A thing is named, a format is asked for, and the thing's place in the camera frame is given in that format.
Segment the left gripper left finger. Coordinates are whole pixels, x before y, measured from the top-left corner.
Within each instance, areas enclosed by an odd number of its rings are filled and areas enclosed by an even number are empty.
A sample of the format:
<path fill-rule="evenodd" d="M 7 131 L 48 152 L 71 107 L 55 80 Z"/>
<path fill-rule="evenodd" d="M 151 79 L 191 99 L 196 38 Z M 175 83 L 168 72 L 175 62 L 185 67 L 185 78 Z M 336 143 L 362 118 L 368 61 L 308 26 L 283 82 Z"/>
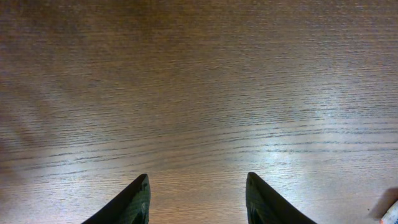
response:
<path fill-rule="evenodd" d="M 150 184 L 141 174 L 83 224 L 148 224 Z"/>

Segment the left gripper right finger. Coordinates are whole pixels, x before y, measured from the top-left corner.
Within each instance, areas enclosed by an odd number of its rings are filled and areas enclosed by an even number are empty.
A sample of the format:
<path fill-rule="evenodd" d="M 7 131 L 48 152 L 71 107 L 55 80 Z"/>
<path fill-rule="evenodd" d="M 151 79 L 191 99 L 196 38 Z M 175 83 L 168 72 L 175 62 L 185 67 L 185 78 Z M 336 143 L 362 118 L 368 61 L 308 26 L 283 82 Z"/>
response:
<path fill-rule="evenodd" d="M 316 224 L 255 172 L 246 179 L 246 208 L 249 224 Z"/>

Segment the orange tissue pack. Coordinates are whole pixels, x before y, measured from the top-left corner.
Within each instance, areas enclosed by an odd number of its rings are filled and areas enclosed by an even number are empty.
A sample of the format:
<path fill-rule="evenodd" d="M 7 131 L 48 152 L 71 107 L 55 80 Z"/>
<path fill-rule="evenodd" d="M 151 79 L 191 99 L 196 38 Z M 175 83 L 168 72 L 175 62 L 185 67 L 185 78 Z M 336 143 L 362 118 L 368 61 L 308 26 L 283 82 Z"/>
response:
<path fill-rule="evenodd" d="M 380 219 L 380 224 L 398 224 L 398 201 L 396 201 Z"/>

